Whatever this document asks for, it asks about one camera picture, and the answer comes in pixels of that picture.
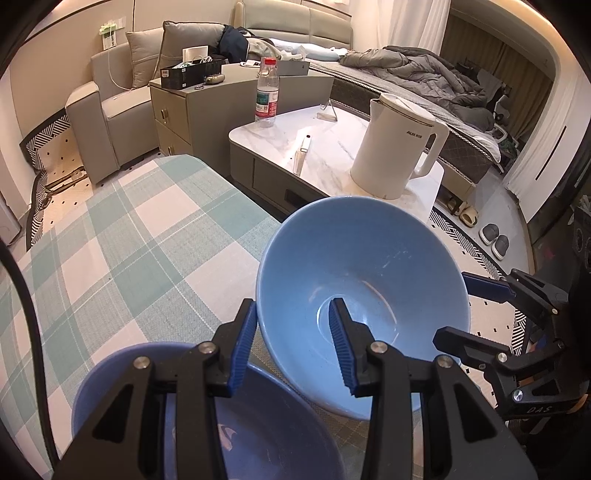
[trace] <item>kettle lid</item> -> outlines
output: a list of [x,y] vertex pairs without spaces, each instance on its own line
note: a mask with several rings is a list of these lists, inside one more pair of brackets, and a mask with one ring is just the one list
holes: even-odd
[[428,122],[431,126],[437,122],[433,114],[425,110],[422,106],[392,93],[382,93],[379,96],[379,101],[391,109],[396,110],[398,113],[409,116],[418,122]]

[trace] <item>plastic bottle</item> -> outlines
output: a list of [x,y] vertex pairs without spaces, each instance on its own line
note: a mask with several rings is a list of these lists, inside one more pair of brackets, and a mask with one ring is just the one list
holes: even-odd
[[255,122],[258,125],[270,127],[275,123],[278,99],[279,75],[277,75],[277,60],[264,58],[262,59],[256,86]]

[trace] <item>white kettle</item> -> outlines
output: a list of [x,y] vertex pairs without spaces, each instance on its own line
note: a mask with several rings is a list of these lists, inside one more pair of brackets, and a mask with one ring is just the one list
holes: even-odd
[[[351,178],[371,195],[394,200],[402,195],[409,179],[431,171],[449,128],[424,108],[391,93],[371,100],[370,109],[371,120],[351,167]],[[436,135],[435,141],[416,170],[431,134]]]

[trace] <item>table drawer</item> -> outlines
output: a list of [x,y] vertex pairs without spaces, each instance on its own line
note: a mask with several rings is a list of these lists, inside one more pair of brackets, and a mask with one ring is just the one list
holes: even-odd
[[185,142],[191,143],[185,97],[154,87],[150,87],[150,95],[154,118]]
[[327,196],[260,158],[255,158],[252,187],[286,213]]
[[163,124],[156,122],[158,131],[158,145],[165,155],[180,155],[183,153],[193,155],[193,149],[185,140],[170,131]]

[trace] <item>beige slipper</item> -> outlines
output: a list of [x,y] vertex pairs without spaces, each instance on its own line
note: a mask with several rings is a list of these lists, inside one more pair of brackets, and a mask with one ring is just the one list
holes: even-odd
[[459,201],[460,200],[458,200],[457,198],[452,198],[452,199],[450,199],[449,202],[447,202],[447,208],[455,216],[460,215],[460,213],[462,213],[468,207],[468,203],[467,202],[462,202],[462,204],[459,206],[459,208],[456,209],[456,206],[459,203]]
[[478,212],[473,206],[469,206],[460,214],[460,220],[472,228],[478,223]]

